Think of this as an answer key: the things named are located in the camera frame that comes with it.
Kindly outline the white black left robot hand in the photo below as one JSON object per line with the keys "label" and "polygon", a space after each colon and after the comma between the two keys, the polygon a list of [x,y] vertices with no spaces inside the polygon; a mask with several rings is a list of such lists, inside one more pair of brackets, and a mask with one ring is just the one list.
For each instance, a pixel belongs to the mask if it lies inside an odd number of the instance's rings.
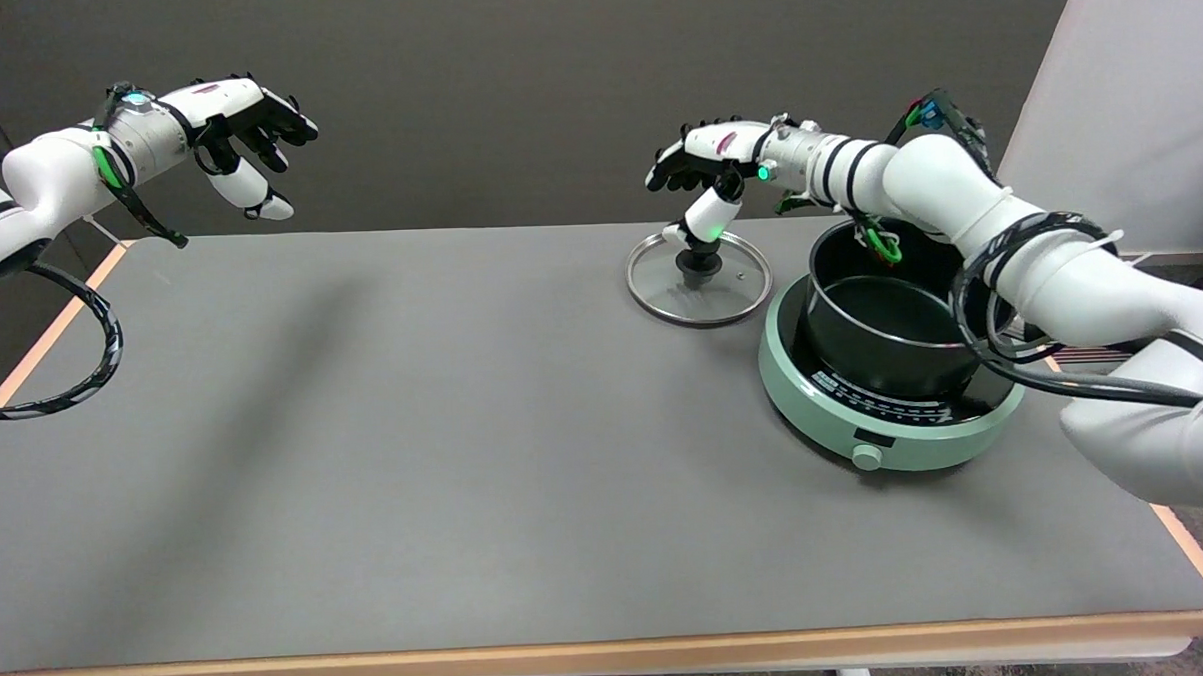
{"label": "white black left robot hand", "polygon": [[242,142],[272,172],[284,173],[289,164],[282,144],[298,147],[319,138],[318,124],[300,102],[260,85],[250,75],[238,75],[195,81],[158,97],[158,103],[177,117],[194,162],[226,202],[251,221],[294,217],[290,200],[235,150],[233,142]]}

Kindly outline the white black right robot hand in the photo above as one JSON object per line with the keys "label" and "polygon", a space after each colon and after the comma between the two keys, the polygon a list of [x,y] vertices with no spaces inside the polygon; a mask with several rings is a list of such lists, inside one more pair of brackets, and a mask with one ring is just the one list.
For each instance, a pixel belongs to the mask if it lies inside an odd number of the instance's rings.
{"label": "white black right robot hand", "polygon": [[760,176],[760,152],[772,131],[768,121],[739,119],[685,124],[677,142],[656,152],[642,185],[651,192],[692,192],[699,197],[665,227],[666,241],[686,248],[712,247],[737,218],[746,180]]}

